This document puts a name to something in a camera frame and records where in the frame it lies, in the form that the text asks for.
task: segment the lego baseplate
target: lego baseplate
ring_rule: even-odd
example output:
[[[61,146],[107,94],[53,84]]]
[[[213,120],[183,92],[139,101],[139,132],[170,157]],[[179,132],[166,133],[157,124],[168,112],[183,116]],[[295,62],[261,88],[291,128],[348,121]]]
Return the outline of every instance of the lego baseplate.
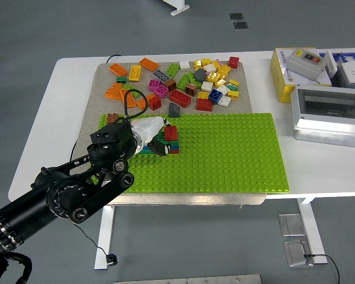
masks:
[[[180,154],[129,159],[135,182],[126,193],[289,191],[271,114],[186,114],[168,120],[178,127]]]

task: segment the red lego brick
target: red lego brick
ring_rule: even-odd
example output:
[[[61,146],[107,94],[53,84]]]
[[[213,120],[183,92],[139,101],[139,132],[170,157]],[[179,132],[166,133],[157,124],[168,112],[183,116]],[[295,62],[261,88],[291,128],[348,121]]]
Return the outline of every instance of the red lego brick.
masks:
[[[178,129],[176,128],[176,125],[173,126],[166,126],[164,128],[164,139],[166,141],[176,141],[179,138],[178,136]]]
[[[149,100],[149,107],[152,110],[156,110],[158,108],[160,108],[162,106],[162,101],[160,100],[160,98],[158,96],[155,96],[154,98],[151,98]]]
[[[198,111],[212,111],[213,102],[210,99],[197,99],[196,109]]]
[[[228,66],[233,69],[238,69],[239,57],[230,56]]]
[[[168,153],[169,154],[179,154],[180,150],[170,150]]]
[[[173,90],[170,93],[170,101],[180,105],[181,107],[186,108],[192,101],[192,97],[186,95],[185,93],[182,93],[178,90]]]

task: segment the yellow box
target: yellow box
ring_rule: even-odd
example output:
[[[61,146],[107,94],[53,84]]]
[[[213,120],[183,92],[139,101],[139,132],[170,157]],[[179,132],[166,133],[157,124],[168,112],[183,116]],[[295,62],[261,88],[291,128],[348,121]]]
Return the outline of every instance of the yellow box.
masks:
[[[317,49],[305,48],[306,50],[318,54]],[[271,74],[275,83],[277,98],[279,102],[291,102],[291,92],[297,84],[300,85],[321,85],[331,86],[331,81],[326,70],[323,70],[318,77],[318,82],[309,80],[286,68],[289,56],[296,50],[294,49],[275,49],[271,60]]]

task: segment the white table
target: white table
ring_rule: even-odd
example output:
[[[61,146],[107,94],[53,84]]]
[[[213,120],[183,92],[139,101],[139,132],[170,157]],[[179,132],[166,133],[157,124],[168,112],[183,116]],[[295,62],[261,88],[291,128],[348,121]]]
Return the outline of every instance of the white table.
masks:
[[[111,62],[138,63],[144,57],[155,62],[228,60],[230,56],[239,57],[244,66],[253,112],[270,112],[275,123],[290,192],[268,194],[267,198],[297,198],[311,251],[323,253],[310,202],[317,197],[355,196],[355,148],[294,139],[291,104],[278,102],[270,74],[272,51],[124,56]],[[67,58],[56,63],[9,189],[10,200],[30,190],[41,167],[68,162],[78,139],[93,76],[97,66],[106,60],[107,57]],[[108,213],[107,208],[104,214],[103,219],[108,219],[113,212]]]

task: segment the blue lego brick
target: blue lego brick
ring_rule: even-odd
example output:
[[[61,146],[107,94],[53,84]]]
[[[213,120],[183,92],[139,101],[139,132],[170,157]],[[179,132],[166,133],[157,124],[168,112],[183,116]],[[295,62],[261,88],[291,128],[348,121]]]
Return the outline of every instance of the blue lego brick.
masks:
[[[218,104],[221,98],[222,98],[222,93],[218,90],[212,90],[212,92],[209,94],[209,99],[216,104]]]

